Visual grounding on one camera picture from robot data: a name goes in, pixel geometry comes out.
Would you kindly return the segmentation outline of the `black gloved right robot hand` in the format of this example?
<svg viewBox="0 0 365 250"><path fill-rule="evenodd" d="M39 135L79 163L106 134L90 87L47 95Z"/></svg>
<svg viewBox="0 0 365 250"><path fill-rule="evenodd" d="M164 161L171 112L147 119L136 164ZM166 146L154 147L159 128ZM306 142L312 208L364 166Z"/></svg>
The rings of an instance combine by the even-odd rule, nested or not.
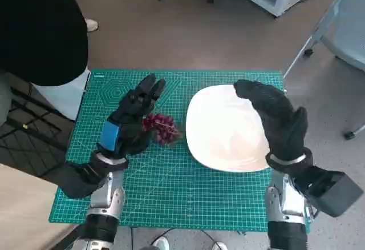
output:
<svg viewBox="0 0 365 250"><path fill-rule="evenodd" d="M234 83L239 98L248 99L258 112L271 153L289 162L305 153L307 111L295 109L285 93L274 86L240 79Z"/></svg>

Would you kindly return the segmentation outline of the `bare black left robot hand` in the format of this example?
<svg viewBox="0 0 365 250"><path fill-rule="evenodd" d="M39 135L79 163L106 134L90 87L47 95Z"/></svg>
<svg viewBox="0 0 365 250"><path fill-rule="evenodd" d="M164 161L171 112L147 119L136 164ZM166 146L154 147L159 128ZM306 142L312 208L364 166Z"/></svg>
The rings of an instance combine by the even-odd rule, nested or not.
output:
<svg viewBox="0 0 365 250"><path fill-rule="evenodd" d="M104 122L97 147L103 156L121 159L126 155L143 152L149 145L152 133L143 129L143 119L155 107L166 81L146 76L134 89L130 89Z"/></svg>

